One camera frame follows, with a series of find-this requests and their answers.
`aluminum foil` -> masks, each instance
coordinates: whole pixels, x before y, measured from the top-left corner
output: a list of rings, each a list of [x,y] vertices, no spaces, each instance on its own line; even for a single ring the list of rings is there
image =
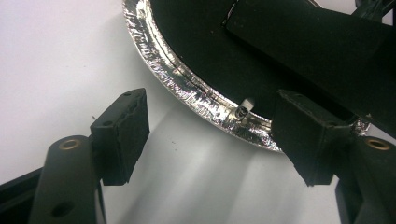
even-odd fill
[[[149,0],[124,0],[124,16],[140,55],[177,99],[224,132],[255,146],[282,152],[269,134],[271,120],[250,111],[242,118],[238,116],[237,103],[209,87],[176,56],[155,24]]]

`brass insert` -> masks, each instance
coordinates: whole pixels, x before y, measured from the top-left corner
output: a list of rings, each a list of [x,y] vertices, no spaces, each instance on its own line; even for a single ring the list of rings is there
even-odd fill
[[[69,150],[69,149],[73,149],[73,148],[78,147],[80,144],[81,144],[81,142],[79,140],[77,140],[77,139],[69,139],[69,140],[66,140],[66,141],[62,142],[59,145],[59,149],[61,149],[61,150]]]
[[[378,150],[390,150],[390,146],[387,142],[382,141],[382,140],[378,140],[378,139],[374,139],[374,138],[368,138],[364,141],[369,147],[378,149]]]

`small screw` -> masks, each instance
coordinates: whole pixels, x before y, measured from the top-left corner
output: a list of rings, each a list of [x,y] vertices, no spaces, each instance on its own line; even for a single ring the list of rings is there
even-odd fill
[[[247,116],[247,114],[248,114],[248,110],[244,106],[238,106],[238,108],[236,108],[235,116],[238,119],[243,119],[244,117]]]

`white surface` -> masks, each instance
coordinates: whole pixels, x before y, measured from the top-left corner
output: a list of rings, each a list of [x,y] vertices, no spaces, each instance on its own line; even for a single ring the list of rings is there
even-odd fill
[[[336,181],[308,188],[284,155],[197,117],[147,69],[121,12],[120,0],[0,1],[0,184],[144,87],[151,135],[131,183],[104,188],[108,223],[339,223]]]

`screw hole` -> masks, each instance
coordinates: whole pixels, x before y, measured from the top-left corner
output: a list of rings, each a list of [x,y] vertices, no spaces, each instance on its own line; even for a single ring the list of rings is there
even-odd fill
[[[105,125],[105,126],[110,126],[111,124],[113,124],[113,122],[110,120],[103,123],[103,125]]]
[[[74,204],[71,202],[59,203],[54,209],[52,209],[51,214],[53,217],[64,217],[69,214],[73,208]]]
[[[373,138],[369,138],[366,139],[365,143],[372,148],[378,149],[378,150],[390,150],[390,146],[388,145],[388,143],[381,141],[381,140],[377,140],[377,139],[373,139]]]
[[[69,139],[69,140],[66,140],[66,141],[62,142],[59,145],[59,149],[62,149],[62,150],[73,149],[73,148],[78,147],[79,144],[81,144],[81,142],[79,140],[77,140],[77,139]]]

